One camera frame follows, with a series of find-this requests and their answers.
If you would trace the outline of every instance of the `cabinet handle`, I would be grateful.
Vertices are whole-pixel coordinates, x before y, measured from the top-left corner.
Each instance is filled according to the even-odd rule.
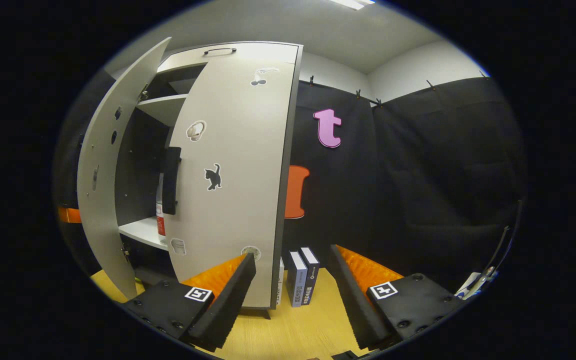
[[[174,215],[177,208],[177,174],[181,148],[170,146],[164,159],[164,180],[161,186],[161,207],[164,214]]]
[[[209,52],[209,51],[213,51],[213,50],[230,50],[230,51],[232,51],[232,52],[234,53],[235,51],[237,51],[237,48],[234,48],[234,47],[211,48],[210,50],[204,51],[203,54],[204,54],[204,55],[208,55],[208,52]]]

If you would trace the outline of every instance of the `ceiling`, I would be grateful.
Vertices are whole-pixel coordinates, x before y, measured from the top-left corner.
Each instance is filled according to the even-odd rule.
[[[353,10],[328,0],[213,0],[171,17],[124,48],[104,67],[115,73],[172,36],[167,47],[230,41],[304,45],[368,74],[393,57],[442,40],[424,25],[379,2]]]

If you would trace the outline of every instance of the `white bottle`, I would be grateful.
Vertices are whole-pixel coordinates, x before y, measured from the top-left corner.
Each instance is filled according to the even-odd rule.
[[[166,244],[166,227],[164,226],[164,212],[162,201],[162,187],[164,183],[164,174],[159,173],[159,184],[157,185],[157,194],[155,196],[155,203],[157,206],[157,232],[159,242]]]

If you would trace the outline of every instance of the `cabinet shelf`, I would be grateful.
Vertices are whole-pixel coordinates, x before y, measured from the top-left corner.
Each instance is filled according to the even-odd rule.
[[[188,94],[163,96],[137,103],[137,109],[157,119],[166,126],[175,126],[181,107]]]
[[[157,232],[157,216],[121,225],[119,233],[148,246],[168,251],[167,244],[160,242]]]

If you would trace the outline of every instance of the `door hinge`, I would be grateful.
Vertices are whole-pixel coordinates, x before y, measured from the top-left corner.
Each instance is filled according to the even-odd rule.
[[[141,92],[139,93],[139,96],[137,98],[138,103],[140,101],[148,100],[148,91],[146,91],[147,88],[148,88],[148,82],[146,82],[146,85],[143,86],[143,89],[141,89]]]

